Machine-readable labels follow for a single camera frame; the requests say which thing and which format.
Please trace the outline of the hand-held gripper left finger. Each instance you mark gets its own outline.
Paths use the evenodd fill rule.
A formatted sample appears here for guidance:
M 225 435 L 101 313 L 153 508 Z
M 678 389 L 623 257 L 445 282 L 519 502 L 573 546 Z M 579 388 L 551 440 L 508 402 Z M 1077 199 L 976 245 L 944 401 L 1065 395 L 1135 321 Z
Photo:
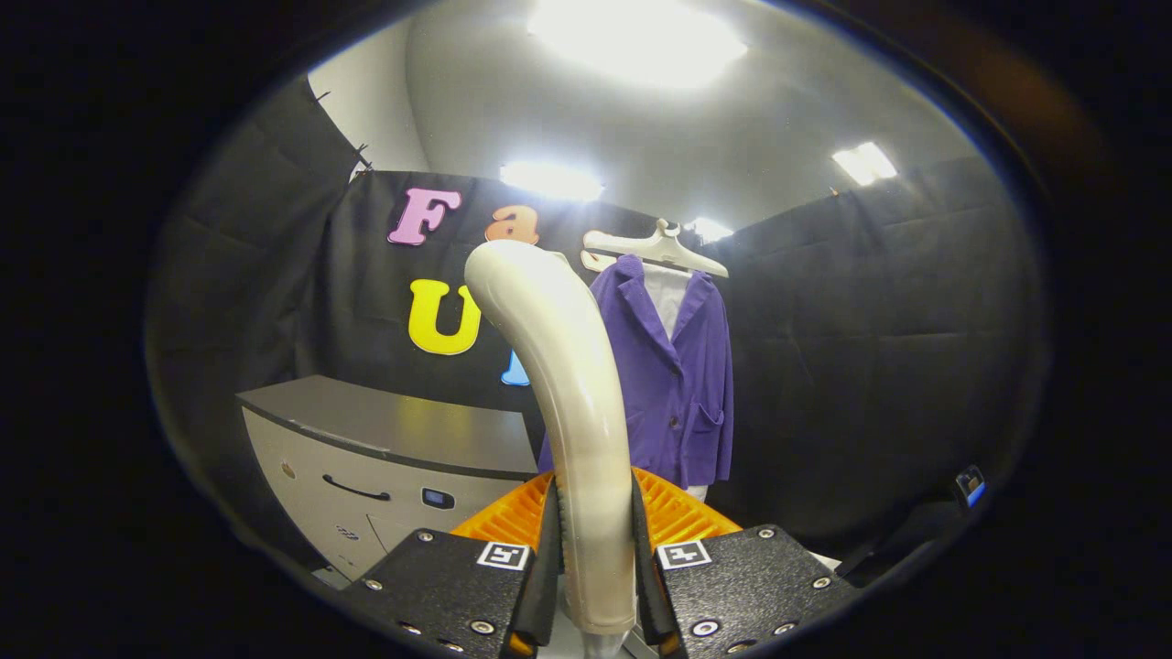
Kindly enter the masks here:
M 552 474 L 443 534 L 420 528 L 341 592 L 346 613 L 409 658 L 534 658 L 561 572 Z

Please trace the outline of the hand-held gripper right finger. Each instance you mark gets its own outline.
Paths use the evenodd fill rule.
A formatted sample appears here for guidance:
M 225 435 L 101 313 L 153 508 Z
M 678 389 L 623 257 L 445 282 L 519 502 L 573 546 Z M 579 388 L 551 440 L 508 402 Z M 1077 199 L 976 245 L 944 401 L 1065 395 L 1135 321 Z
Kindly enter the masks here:
M 861 597 L 777 525 L 740 526 L 643 469 L 632 483 L 639 624 L 661 658 L 766 658 Z

